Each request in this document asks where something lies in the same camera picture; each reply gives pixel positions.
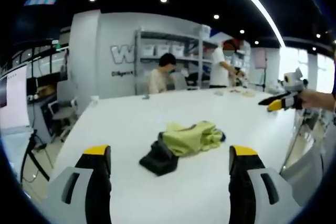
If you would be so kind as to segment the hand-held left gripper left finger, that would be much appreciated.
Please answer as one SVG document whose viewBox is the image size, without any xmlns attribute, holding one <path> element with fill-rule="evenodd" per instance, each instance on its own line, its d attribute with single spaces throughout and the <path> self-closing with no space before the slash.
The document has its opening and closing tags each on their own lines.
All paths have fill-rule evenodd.
<svg viewBox="0 0 336 224">
<path fill-rule="evenodd" d="M 111 223 L 111 148 L 85 150 L 49 185 L 41 212 L 49 223 Z"/>
</svg>

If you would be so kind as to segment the person's right hand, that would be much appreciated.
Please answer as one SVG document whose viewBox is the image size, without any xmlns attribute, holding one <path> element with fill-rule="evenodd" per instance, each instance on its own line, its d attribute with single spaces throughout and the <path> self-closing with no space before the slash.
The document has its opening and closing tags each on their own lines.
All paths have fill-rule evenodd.
<svg viewBox="0 0 336 224">
<path fill-rule="evenodd" d="M 302 90 L 299 94 L 300 99 L 302 100 L 303 108 L 317 108 L 319 103 L 319 94 L 314 90 L 305 89 Z"/>
</svg>

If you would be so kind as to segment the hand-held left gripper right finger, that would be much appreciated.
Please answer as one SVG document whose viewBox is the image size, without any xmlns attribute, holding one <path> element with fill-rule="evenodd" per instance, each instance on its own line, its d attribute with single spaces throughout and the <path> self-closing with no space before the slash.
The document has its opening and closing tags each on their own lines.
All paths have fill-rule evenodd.
<svg viewBox="0 0 336 224">
<path fill-rule="evenodd" d="M 301 207 L 291 185 L 252 148 L 229 148 L 229 223 L 291 223 Z"/>
</svg>

